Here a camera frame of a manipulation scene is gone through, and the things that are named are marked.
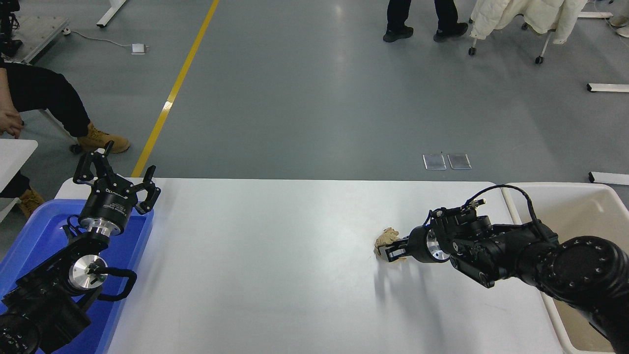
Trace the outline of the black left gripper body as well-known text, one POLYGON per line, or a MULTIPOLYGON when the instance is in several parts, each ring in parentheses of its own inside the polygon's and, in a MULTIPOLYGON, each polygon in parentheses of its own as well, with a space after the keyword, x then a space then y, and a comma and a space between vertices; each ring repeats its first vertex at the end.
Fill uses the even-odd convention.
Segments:
POLYGON ((138 201, 135 194, 131 197, 126 194, 131 186, 132 182, 124 178, 113 178, 111 182, 97 179, 79 215, 81 227, 87 229, 93 220, 102 219, 115 225, 116 230, 125 229, 138 201))

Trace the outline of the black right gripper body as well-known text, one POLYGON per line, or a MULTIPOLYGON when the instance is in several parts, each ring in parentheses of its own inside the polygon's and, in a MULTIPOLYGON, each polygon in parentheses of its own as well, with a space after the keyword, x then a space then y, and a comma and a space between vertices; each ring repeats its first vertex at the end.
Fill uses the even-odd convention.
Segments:
POLYGON ((407 240, 407 251, 419 262, 435 264, 437 257, 437 240, 434 233, 427 226, 415 227, 407 240))

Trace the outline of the person's left hand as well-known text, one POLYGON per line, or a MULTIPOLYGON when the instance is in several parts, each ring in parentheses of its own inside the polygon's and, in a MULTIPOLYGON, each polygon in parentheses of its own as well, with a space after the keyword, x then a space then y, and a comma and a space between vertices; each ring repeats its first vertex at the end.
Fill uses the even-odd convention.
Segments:
POLYGON ((0 110, 0 135, 8 134, 14 139, 20 138, 24 128, 22 117, 15 110, 0 110))

